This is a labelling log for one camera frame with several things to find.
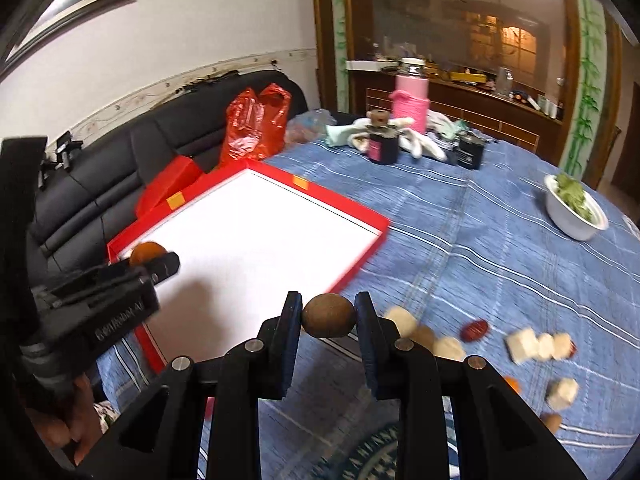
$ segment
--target clear plastic bag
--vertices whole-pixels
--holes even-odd
[[[284,135],[285,149],[323,138],[326,135],[326,127],[335,126],[336,122],[329,110],[322,108],[295,116],[287,123]]]

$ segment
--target white cube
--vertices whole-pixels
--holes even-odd
[[[511,359],[517,365],[538,355],[538,338],[531,327],[514,332],[506,341]]]
[[[552,384],[549,394],[546,396],[546,403],[555,412],[564,410],[574,403],[578,388],[579,386],[575,379],[564,377],[557,383]]]
[[[554,359],[567,359],[571,355],[571,336],[566,332],[554,335]]]
[[[386,311],[385,317],[396,324],[400,337],[409,337],[418,327],[415,317],[401,306],[391,307]]]
[[[460,362],[464,361],[466,358],[466,352],[462,348],[460,341],[452,336],[441,337],[438,339],[433,344],[433,355]]]
[[[538,336],[538,361],[549,361],[554,354],[554,337],[551,334],[540,334]]]

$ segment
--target pink knitted cover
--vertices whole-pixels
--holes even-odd
[[[427,111],[430,101],[428,99],[418,99],[404,90],[395,90],[389,94],[389,99],[393,101],[391,113],[398,119],[401,117],[411,117],[414,124],[411,126],[419,134],[423,134],[426,129]]]

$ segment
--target human hand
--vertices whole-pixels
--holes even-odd
[[[50,449],[65,447],[72,440],[78,443],[74,462],[78,465],[102,436],[100,418],[94,409],[94,393],[86,375],[74,380],[74,396],[66,410],[65,420],[26,409],[36,432]]]

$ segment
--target red date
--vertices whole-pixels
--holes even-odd
[[[465,343],[471,343],[482,339],[487,332],[489,332],[489,324],[484,319],[477,319],[462,327],[460,339]]]

